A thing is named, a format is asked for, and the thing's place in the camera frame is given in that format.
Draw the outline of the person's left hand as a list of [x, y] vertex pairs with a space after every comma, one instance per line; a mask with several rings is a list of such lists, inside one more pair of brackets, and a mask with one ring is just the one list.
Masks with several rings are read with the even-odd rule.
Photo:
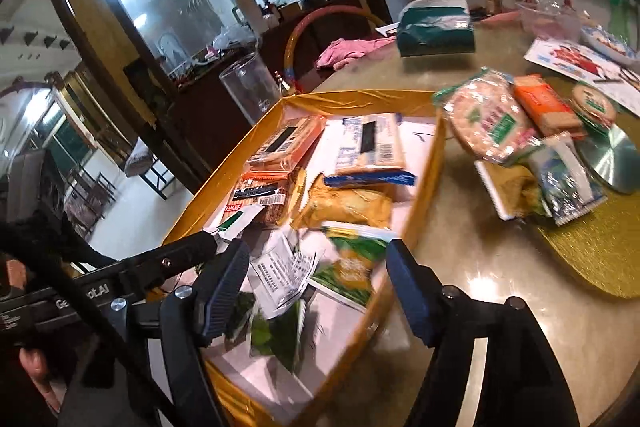
[[[18, 260], [10, 259], [6, 262], [6, 269], [10, 286], [22, 291], [27, 282], [25, 265]], [[18, 352], [18, 359], [40, 395], [43, 396], [50, 411], [54, 416], [58, 416], [61, 410], [61, 401], [49, 381], [49, 369], [43, 353], [38, 349], [21, 348]]]

